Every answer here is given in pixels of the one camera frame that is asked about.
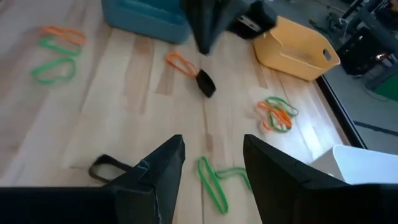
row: green rubber band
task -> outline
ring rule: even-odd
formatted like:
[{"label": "green rubber band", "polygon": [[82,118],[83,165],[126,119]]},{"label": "green rubber band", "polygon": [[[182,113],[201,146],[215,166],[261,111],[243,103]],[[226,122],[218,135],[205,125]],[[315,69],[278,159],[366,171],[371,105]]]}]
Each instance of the green rubber band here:
[{"label": "green rubber band", "polygon": [[244,183],[251,190],[250,181],[248,179],[248,175],[246,173],[246,169],[243,167],[232,167],[226,170],[219,170],[215,172],[217,178],[221,180],[225,180],[229,177],[234,177],[236,175],[240,175],[243,178]]},{"label": "green rubber band", "polygon": [[[56,66],[59,66],[63,63],[70,63],[70,65],[72,66],[72,71],[68,75],[57,76],[57,77],[49,78],[49,79],[40,78],[40,74],[42,72],[49,70],[51,68],[54,68]],[[74,59],[72,59],[72,58],[61,58],[58,60],[54,60],[46,65],[34,68],[30,74],[32,75],[32,78],[40,84],[53,85],[58,80],[60,80],[60,81],[71,80],[76,75],[76,63],[75,63]]]},{"label": "green rubber band", "polygon": [[44,37],[39,41],[39,45],[42,47],[46,47],[51,50],[56,50],[57,52],[60,52],[62,54],[70,55],[70,56],[79,56],[81,54],[81,46],[77,45],[77,50],[72,51],[68,49],[64,49],[62,47],[56,46],[54,44],[50,44],[51,41],[53,41],[55,38],[54,35],[50,35],[48,37]]},{"label": "green rubber band", "polygon": [[286,111],[286,113],[292,118],[299,115],[298,109],[294,108],[292,105],[288,104],[285,100],[283,100],[279,97],[270,96],[265,99],[265,102],[267,102],[275,107],[280,107],[280,108],[284,109]]},{"label": "green rubber band", "polygon": [[[202,164],[203,163],[205,164],[207,173],[209,173],[210,179],[213,182],[213,185],[215,186],[215,188],[216,188],[216,190],[218,192],[218,195],[220,196],[221,203],[217,199],[217,196],[214,193],[213,189],[211,188],[210,183],[207,181],[207,178],[203,174],[203,171],[202,171],[202,169],[203,169],[202,168]],[[198,160],[198,173],[199,173],[199,176],[201,178],[201,181],[203,182],[203,185],[205,186],[205,189],[206,189],[207,193],[210,195],[211,199],[216,204],[216,207],[217,207],[218,211],[221,214],[227,214],[228,213],[228,202],[226,200],[225,194],[223,192],[223,189],[221,188],[220,183],[218,182],[217,176],[215,175],[215,173],[211,169],[211,167],[209,165],[209,162],[207,161],[207,158],[204,157],[204,156],[202,156]]]},{"label": "green rubber band", "polygon": [[[212,183],[214,184],[219,197],[216,196],[215,192],[211,188],[211,185],[210,185],[208,179],[203,174],[202,164],[205,164],[207,173],[209,173],[210,179],[211,179]],[[230,177],[240,175],[240,176],[242,176],[243,181],[245,182],[248,189],[251,190],[251,186],[250,186],[250,182],[248,179],[248,175],[246,173],[246,169],[243,167],[232,167],[229,169],[219,170],[219,171],[214,172],[213,169],[211,168],[211,166],[209,165],[207,158],[202,156],[198,160],[198,173],[201,178],[201,181],[203,182],[203,185],[205,186],[207,193],[210,195],[211,199],[214,201],[218,211],[221,214],[228,213],[228,201],[225,197],[223,189],[221,188],[221,185],[218,182],[218,180],[225,180]]]}]

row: black object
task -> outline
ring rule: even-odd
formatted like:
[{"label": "black object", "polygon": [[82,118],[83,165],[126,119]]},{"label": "black object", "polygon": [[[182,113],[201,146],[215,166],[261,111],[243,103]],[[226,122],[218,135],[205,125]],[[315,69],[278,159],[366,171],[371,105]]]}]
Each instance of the black object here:
[{"label": "black object", "polygon": [[312,19],[309,19],[308,22],[311,24],[311,26],[313,26],[314,28],[316,28],[320,32],[323,32],[325,34],[329,34],[329,31],[327,31],[326,29],[318,26],[318,24],[315,21],[313,21]]},{"label": "black object", "polygon": [[338,99],[336,93],[333,91],[324,75],[321,75],[319,78],[317,78],[317,84],[325,96],[328,104],[330,105],[333,114],[336,116],[336,119],[351,146],[367,149],[368,147],[366,147],[365,142],[362,140],[361,136],[356,130],[353,120],[350,118],[350,116],[348,116],[343,104]]},{"label": "black object", "polygon": [[277,14],[263,0],[255,1],[249,10],[236,21],[228,30],[243,39],[254,39],[276,26]]},{"label": "black object", "polygon": [[365,4],[362,4],[364,2],[364,0],[357,0],[357,1],[361,1],[361,2],[357,2],[356,4],[353,4],[353,6],[350,7],[350,9],[348,9],[348,11],[342,17],[343,19],[346,19],[354,11],[358,11],[358,13],[356,15],[354,15],[353,18],[350,20],[347,30],[356,29],[361,22],[364,22],[366,25],[369,25],[369,24],[367,24],[366,21],[364,21],[362,14],[364,14],[364,12],[365,12],[365,14],[370,15],[370,13],[373,12],[373,10],[375,10],[383,0],[369,0]]},{"label": "black object", "polygon": [[354,124],[359,127],[362,127],[362,128],[368,128],[373,131],[381,132],[384,134],[390,134],[391,136],[398,137],[398,131],[394,131],[394,130],[387,129],[387,128],[382,128],[379,126],[371,125],[371,124],[360,122],[360,121],[354,121]]},{"label": "black object", "polygon": [[348,185],[253,135],[246,172],[263,223],[396,223],[397,184]]},{"label": "black object", "polygon": [[133,167],[127,165],[127,164],[124,164],[122,162],[117,161],[116,159],[114,159],[111,156],[108,156],[108,155],[105,155],[105,154],[100,156],[99,158],[97,158],[97,160],[94,161],[94,163],[88,169],[88,175],[90,175],[90,177],[92,177],[92,178],[94,178],[96,180],[99,180],[99,181],[101,181],[101,182],[103,182],[105,184],[110,183],[112,180],[109,180],[109,179],[106,179],[104,177],[101,177],[101,176],[99,176],[96,173],[97,168],[100,165],[103,165],[103,164],[108,164],[108,165],[117,167],[118,169],[121,169],[124,172],[127,172],[129,169],[133,168]]},{"label": "black object", "polygon": [[[253,4],[257,7],[250,7],[251,3],[245,0],[181,0],[181,8],[191,26],[199,52],[210,53],[218,36],[228,28],[241,37],[254,38],[274,27],[276,13],[262,0]],[[251,28],[237,24],[238,18],[243,15],[241,22]]]},{"label": "black object", "polygon": [[135,167],[101,156],[127,170],[104,187],[0,188],[0,223],[172,223],[184,160],[175,135]]},{"label": "black object", "polygon": [[[355,0],[343,0],[343,2],[352,4]],[[347,19],[354,11],[357,11],[358,7],[362,5],[364,0],[356,0],[356,2],[349,7],[349,9],[343,14],[342,19]]]},{"label": "black object", "polygon": [[202,91],[202,93],[208,98],[213,96],[213,93],[216,91],[216,85],[213,83],[213,80],[210,78],[210,76],[201,69],[196,79],[199,89]]},{"label": "black object", "polygon": [[329,30],[331,30],[332,32],[347,32],[348,34],[351,33],[350,30],[345,30],[345,27],[347,26],[347,21],[345,19],[342,19],[334,12],[329,12],[329,15],[326,17],[326,21],[329,24]]},{"label": "black object", "polygon": [[392,51],[377,40],[366,27],[360,28],[337,50],[341,66],[350,75],[364,75]]},{"label": "black object", "polygon": [[390,31],[398,29],[398,12],[393,8],[393,4],[388,2],[384,7],[374,11],[377,20]]}]

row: basket handle hole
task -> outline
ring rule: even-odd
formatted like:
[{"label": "basket handle hole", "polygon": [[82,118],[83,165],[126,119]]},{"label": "basket handle hole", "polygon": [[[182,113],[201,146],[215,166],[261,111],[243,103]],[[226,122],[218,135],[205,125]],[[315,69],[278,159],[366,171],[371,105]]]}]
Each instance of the basket handle hole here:
[{"label": "basket handle hole", "polygon": [[330,55],[329,51],[327,49],[323,49],[322,53],[323,53],[323,56],[325,57],[325,59],[327,61],[330,61],[331,55]]}]

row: rubber band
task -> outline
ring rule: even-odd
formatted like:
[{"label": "rubber band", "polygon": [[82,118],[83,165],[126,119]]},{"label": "rubber band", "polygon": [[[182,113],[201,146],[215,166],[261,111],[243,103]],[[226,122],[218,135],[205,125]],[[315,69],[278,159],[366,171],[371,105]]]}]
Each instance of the rubber band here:
[{"label": "rubber band", "polygon": [[[49,79],[40,78],[40,74],[42,72],[49,70],[51,68],[54,68],[56,66],[59,66],[63,63],[70,63],[70,65],[72,66],[72,71],[70,73],[68,73],[68,75],[56,76],[54,78],[49,78]],[[34,68],[30,74],[32,75],[32,78],[40,84],[53,85],[58,80],[60,80],[60,81],[71,80],[76,75],[76,63],[75,63],[74,59],[72,59],[72,58],[61,58],[61,59],[54,60],[50,63],[47,63],[43,66]]]},{"label": "rubber band", "polygon": [[[211,188],[210,183],[207,181],[207,178],[203,174],[202,164],[205,164],[205,168],[207,170],[207,173],[209,173],[210,179],[211,179],[213,185],[215,186],[216,191],[218,192],[218,195],[219,195],[219,197],[221,199],[221,202],[218,200],[216,194],[214,193],[213,189]],[[221,188],[220,183],[218,182],[217,176],[215,175],[215,173],[211,169],[211,167],[209,165],[209,162],[207,161],[207,158],[204,157],[204,156],[201,157],[199,159],[199,161],[198,161],[198,173],[199,173],[199,176],[201,178],[201,181],[203,182],[203,185],[205,186],[205,189],[206,189],[207,193],[210,195],[211,199],[214,201],[218,211],[221,214],[227,214],[228,213],[228,202],[226,200],[225,194],[223,192],[223,189]]]},{"label": "rubber band", "polygon": [[60,53],[66,54],[66,55],[70,55],[70,56],[79,56],[81,54],[81,46],[80,45],[77,45],[78,49],[76,51],[64,49],[62,47],[50,44],[50,42],[53,41],[54,38],[55,38],[55,36],[53,36],[53,35],[44,37],[43,39],[41,39],[39,41],[39,45],[42,47],[46,47],[50,50],[56,50],[57,52],[60,52]]},{"label": "rubber band", "polygon": [[221,180],[225,180],[230,177],[234,177],[236,175],[240,175],[243,178],[244,183],[248,187],[248,189],[251,191],[251,186],[250,186],[250,181],[248,178],[248,174],[246,173],[246,169],[243,167],[232,167],[226,170],[219,170],[215,172],[215,175],[217,178]]},{"label": "rubber band", "polygon": [[263,119],[262,126],[266,130],[286,133],[292,129],[292,118],[299,114],[298,109],[285,100],[271,96],[257,103],[257,107],[269,112],[269,124]]},{"label": "rubber band", "polygon": [[49,34],[53,34],[56,36],[59,36],[69,42],[72,42],[77,45],[83,45],[86,42],[86,36],[74,29],[69,29],[69,28],[62,28],[62,27],[57,27],[57,26],[45,26],[43,27],[43,30],[45,32],[48,32]]},{"label": "rubber band", "polygon": [[265,102],[270,103],[276,107],[284,109],[290,117],[295,117],[295,116],[299,115],[298,109],[294,108],[292,105],[288,104],[285,100],[283,100],[279,97],[270,96],[265,99]]},{"label": "rubber band", "polygon": [[[185,65],[185,67],[187,68],[188,71],[187,71],[187,70],[184,70],[184,69],[182,69],[182,68],[180,68],[176,63],[174,63],[174,60],[173,60],[174,58],[180,60],[180,61]],[[196,78],[197,75],[198,75],[198,70],[197,70],[197,68],[195,68],[194,64],[192,64],[192,63],[191,63],[190,61],[188,61],[188,60],[185,60],[185,59],[184,59],[179,53],[177,53],[177,52],[168,53],[168,54],[166,55],[166,62],[167,62],[169,65],[175,67],[178,71],[182,72],[184,75],[186,75],[186,76],[189,77],[189,78]]]},{"label": "rubber band", "polygon": [[[269,111],[270,114],[272,113],[281,123],[286,125],[288,128],[292,127],[292,120],[289,118],[289,116],[286,116],[286,112],[284,112],[284,110],[279,110],[277,108],[274,108],[271,104],[264,102],[264,101],[258,102],[257,107]],[[271,119],[271,125],[268,125],[265,123],[265,121],[263,121],[263,126],[266,129],[269,129],[270,126],[271,126],[271,129],[273,129],[274,128],[273,126],[275,126],[275,125],[272,125],[273,117],[270,116],[270,119]]]},{"label": "rubber band", "polygon": [[[215,189],[218,193],[218,197],[213,191],[208,179],[205,177],[203,173],[203,167],[202,165],[205,165],[206,171],[210,176],[210,180],[215,186]],[[248,179],[248,175],[246,173],[245,168],[242,167],[232,167],[226,170],[221,170],[221,171],[216,171],[214,172],[211,166],[209,165],[209,162],[206,157],[202,156],[198,160],[198,173],[201,178],[201,181],[203,182],[203,185],[205,186],[205,189],[207,193],[210,195],[211,199],[214,201],[218,211],[221,214],[227,214],[228,213],[228,201],[225,197],[225,194],[223,192],[223,189],[221,188],[220,183],[218,180],[225,180],[227,178],[240,175],[242,176],[246,186],[248,187],[249,190],[251,190],[250,182]]]}]

